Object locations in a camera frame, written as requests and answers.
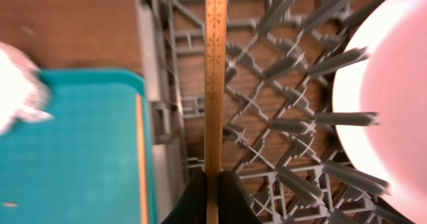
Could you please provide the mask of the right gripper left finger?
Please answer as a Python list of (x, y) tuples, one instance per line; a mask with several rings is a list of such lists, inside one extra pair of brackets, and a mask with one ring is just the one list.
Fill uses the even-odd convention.
[(161, 224), (206, 224), (206, 186), (205, 173), (195, 170), (177, 205)]

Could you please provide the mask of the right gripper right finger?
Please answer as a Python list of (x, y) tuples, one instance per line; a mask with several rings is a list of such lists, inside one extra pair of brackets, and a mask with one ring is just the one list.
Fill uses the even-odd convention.
[(230, 171), (222, 171), (218, 183), (219, 224), (261, 224), (249, 201), (240, 178)]

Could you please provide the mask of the large white plate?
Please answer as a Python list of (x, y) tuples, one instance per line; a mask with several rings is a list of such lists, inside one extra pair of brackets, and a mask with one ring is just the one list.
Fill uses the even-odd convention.
[(337, 126), (353, 166), (387, 181), (384, 200), (426, 222), (426, 0), (385, 0), (348, 48), (369, 58), (338, 70), (335, 112), (376, 112), (371, 127)]

